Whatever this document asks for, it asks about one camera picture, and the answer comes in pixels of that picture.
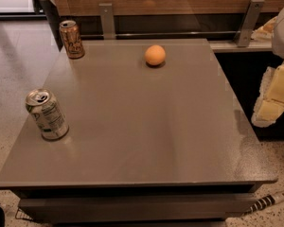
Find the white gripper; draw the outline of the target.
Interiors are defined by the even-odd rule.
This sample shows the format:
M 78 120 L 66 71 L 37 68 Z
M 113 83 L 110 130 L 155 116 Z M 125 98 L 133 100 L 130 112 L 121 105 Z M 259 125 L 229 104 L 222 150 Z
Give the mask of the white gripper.
M 284 59 L 284 8 L 276 18 L 254 30 L 251 38 L 255 41 L 272 39 L 273 52 Z M 273 125 L 283 113 L 284 62 L 277 68 L 268 66 L 263 74 L 251 121 L 256 127 L 266 128 Z

